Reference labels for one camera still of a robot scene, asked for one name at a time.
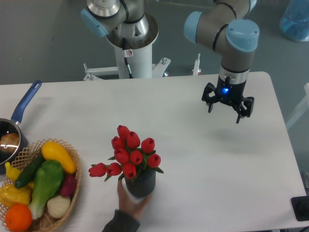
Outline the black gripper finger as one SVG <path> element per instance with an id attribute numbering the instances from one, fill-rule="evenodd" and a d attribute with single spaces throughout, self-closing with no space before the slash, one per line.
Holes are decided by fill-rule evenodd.
<path id="1" fill-rule="evenodd" d="M 204 88 L 203 94 L 202 94 L 202 101 L 206 103 L 208 106 L 208 112 L 210 113 L 213 109 L 213 105 L 217 103 L 217 96 L 210 96 L 211 93 L 215 93 L 216 87 L 212 83 L 207 83 L 207 85 Z"/>
<path id="2" fill-rule="evenodd" d="M 254 97 L 243 97 L 236 112 L 238 117 L 236 123 L 238 124 L 241 118 L 250 117 L 253 112 Z"/>

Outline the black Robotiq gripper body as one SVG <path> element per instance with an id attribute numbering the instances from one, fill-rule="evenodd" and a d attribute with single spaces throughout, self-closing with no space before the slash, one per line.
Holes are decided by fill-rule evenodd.
<path id="1" fill-rule="evenodd" d="M 246 81 L 240 84 L 226 84 L 220 76 L 215 89 L 214 103 L 220 102 L 229 106 L 240 107 L 243 102 L 243 92 Z"/>

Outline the dark grey sleeve forearm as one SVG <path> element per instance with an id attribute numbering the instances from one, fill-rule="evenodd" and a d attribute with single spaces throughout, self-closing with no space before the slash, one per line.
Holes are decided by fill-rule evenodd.
<path id="1" fill-rule="evenodd" d="M 121 210 L 115 210 L 113 218 L 104 226 L 102 232 L 136 232 L 139 227 L 139 221 L 133 216 Z"/>

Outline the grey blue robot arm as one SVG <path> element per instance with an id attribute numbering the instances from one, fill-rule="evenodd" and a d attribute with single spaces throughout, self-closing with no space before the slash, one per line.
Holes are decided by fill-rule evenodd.
<path id="1" fill-rule="evenodd" d="M 249 117 L 254 98 L 243 92 L 258 45 L 259 27 L 246 19 L 253 0 L 217 0 L 210 13 L 192 12 L 184 23 L 186 39 L 222 56 L 218 82 L 208 83 L 202 100 L 231 106 L 238 119 Z M 158 36 L 156 20 L 142 0 L 89 0 L 81 11 L 85 25 L 114 47 L 119 77 L 152 78 L 152 45 Z"/>

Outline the bare human hand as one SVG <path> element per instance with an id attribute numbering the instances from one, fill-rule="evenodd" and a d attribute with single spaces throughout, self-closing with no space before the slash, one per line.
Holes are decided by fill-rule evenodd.
<path id="1" fill-rule="evenodd" d="M 140 220 L 144 209 L 152 199 L 152 195 L 148 195 L 141 202 L 135 203 L 127 195 L 122 181 L 119 180 L 117 184 L 117 193 L 119 199 L 119 210 L 133 217 L 135 220 Z"/>

